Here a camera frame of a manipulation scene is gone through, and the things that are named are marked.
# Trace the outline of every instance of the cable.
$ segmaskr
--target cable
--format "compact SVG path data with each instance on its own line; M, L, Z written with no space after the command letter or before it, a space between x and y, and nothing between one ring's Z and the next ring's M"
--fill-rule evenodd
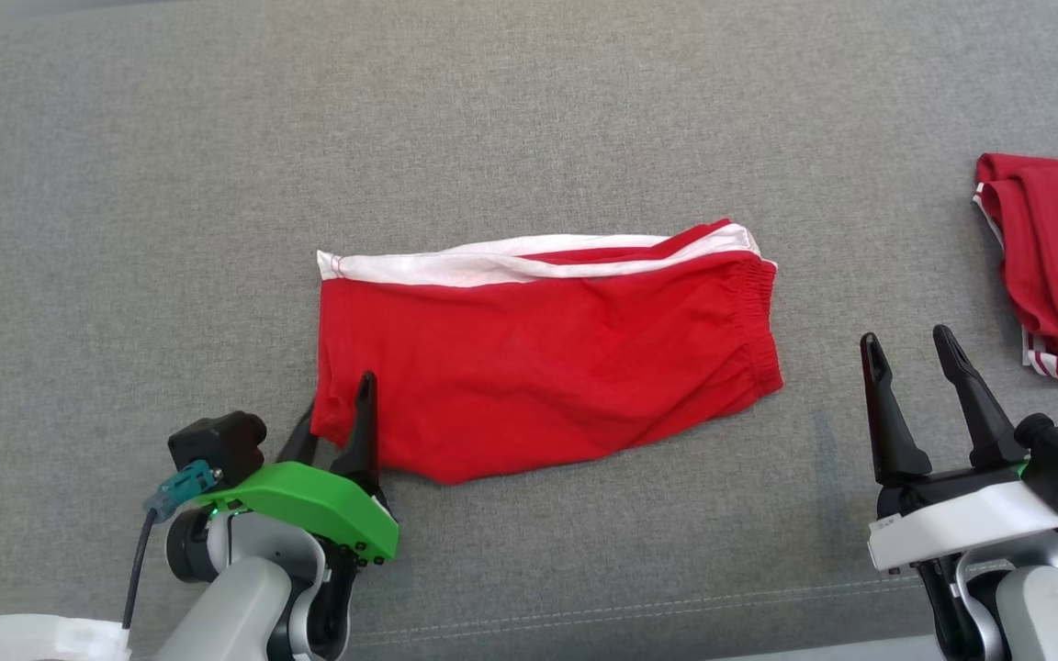
M142 564L146 559L146 546L149 544L149 532L154 528L158 511L150 510L146 514L146 522L142 526L142 536L138 537L138 553L133 556L133 572L129 574L129 593L125 596L125 616L122 616L122 630L129 630L133 624L133 606L138 602L138 583L142 581Z

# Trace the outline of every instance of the stitching line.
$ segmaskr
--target stitching line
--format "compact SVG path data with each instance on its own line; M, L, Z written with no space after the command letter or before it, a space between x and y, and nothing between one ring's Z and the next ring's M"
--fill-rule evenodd
M1004 563L1004 564L995 564L995 565L983 565L983 566L978 567L975 569L982 570L982 569L988 569L988 568L992 568L992 567L1003 567L1004 565L1006 565L1006 564ZM868 585L868 583L893 582L893 581L908 581L908 580L909 579L906 579L906 577L901 577L901 579L882 579L882 581L864 581L863 583L856 583L856 585ZM801 590L807 590L807 589L826 589L826 587L835 587L835 586L823 586L823 587L818 587L818 588L797 588L797 590L801 591ZM792 598L788 598L788 599L765 600L765 602L723 603L722 605L718 605L718 606L705 606L705 607L700 607L700 608L685 608L685 609L681 609L681 610L667 610L667 611L658 611L658 612L634 612L634 614L630 614L630 616L614 616L614 618L591 618L591 619L587 619L587 620L563 620L563 621L560 621L559 623L524 624L524 626L516 626L516 627L504 627L504 628L486 629L486 630L479 630L479 631L459 631L459 632L455 632L455 635L440 635L440 636L433 636L433 637L398 637L398 639L394 639L394 640L379 640L379 641L370 641L370 643L357 644L357 647L379 647L380 645L383 645L383 644L424 643L424 641L430 641L430 640L457 639L458 637L479 637L479 636L490 636L490 635L504 635L504 632L511 632L511 631L526 631L526 630L532 630L532 629L545 629L545 628L550 628L550 627L566 627L566 626L572 626L572 624L614 623L615 621L620 621L620 620L637 620L637 619L642 619L642 618L660 618L661 616L681 616L681 614L687 614L687 612L705 612L707 610L726 610L726 609L730 609L730 608L746 608L746 607L750 607L750 606L769 606L769 605L772 605L772 603L810 602L810 600L831 599L831 598L835 598L835 596L853 596L853 595L856 595L856 594L887 593L887 591L904 590L904 589L909 589L911 587L913 587L913 586L911 586L911 585L910 586L897 586L897 587L881 588L881 589L875 589L875 590L852 590L852 591L843 591L843 593L836 593L836 594L813 594L811 596L792 596ZM784 591L784 593L785 593L785 591L794 591L794 590L776 590L776 591ZM727 599L727 598L710 598L710 599ZM613 609L603 608L603 609L596 609L596 610L613 610ZM530 618L545 618L545 616L530 616ZM466 624L445 624L445 626L441 626L440 628L450 628L450 627L459 627L459 626L466 626ZM422 630L427 630L430 628L434 628L434 627L423 627ZM381 636L381 635L382 635L382 631L375 631L373 635L361 635L361 636Z
M991 565L982 565L971 568L971 570L982 570L995 569L1000 567L1006 567L1006 562L995 562ZM468 627L479 627L485 624L504 624L504 623L529 623L533 620L551 620L554 618L570 618L570 616L597 616L601 612L617 612L622 610L644 610L647 608L663 608L669 606L689 606L693 603L711 603L711 602L727 602L730 599L746 599L750 596L772 596L780 594L795 594L804 593L804 591L816 591L816 590L826 590L826 589L839 589L839 588L850 588L857 586L871 586L877 585L877 583L894 583L899 581L919 581L916 576L900 576L895 579L877 579L877 581L856 581L852 583L837 583L837 585L831 586L814 586L804 588L789 588L789 589L778 589L778 590L763 590L763 591L750 591L750 593L738 593L738 594L724 594L723 596L703 596L698 599L685 599L679 600L679 602L653 602L653 603L639 603L639 605L633 606L612 606L606 608L588 608L584 610L562 610L558 612L543 612L540 616L513 616L512 618L497 618L494 620L474 620L470 623L452 623L452 624L430 624L425 627L411 627L404 629L385 629L380 631L361 631L355 637L386 637L386 636L398 636L398 635L417 635L417 632L422 631L438 631L438 630L449 630L449 629L461 629Z
M705 606L700 608L686 608L681 610L671 610L671 611L660 611L660 612L633 612L630 616L614 616L614 618L594 618L588 620L563 620L561 623L542 623L542 624L525 624L525 626L518 627L505 627L503 629L487 629L479 631L461 631L457 635L440 635L435 637L412 637L412 639L396 639L396 640L383 640L383 641L371 641L370 643L357 644L355 647L378 647L382 644L411 644L411 643L423 643L427 640L443 640L443 639L455 639L455 637L479 637L488 635L504 635L504 632L509 631L525 631L530 629L544 629L549 627L566 627L570 624L591 624L591 623L613 623L617 620L636 620L641 618L659 618L660 616L680 616L685 612L703 612L706 610L724 610L728 608L746 608L747 606L767 606L770 603L786 603L786 602L809 602L814 599L831 599L833 596L852 596L856 594L877 594L884 593L884 591L895 591L909 589L913 586L898 586L894 588L881 588L876 590L854 590L844 591L844 593L838 594L815 594L814 596L797 596L790 599L776 599L767 600L766 602L745 602L745 603L723 603L718 606Z

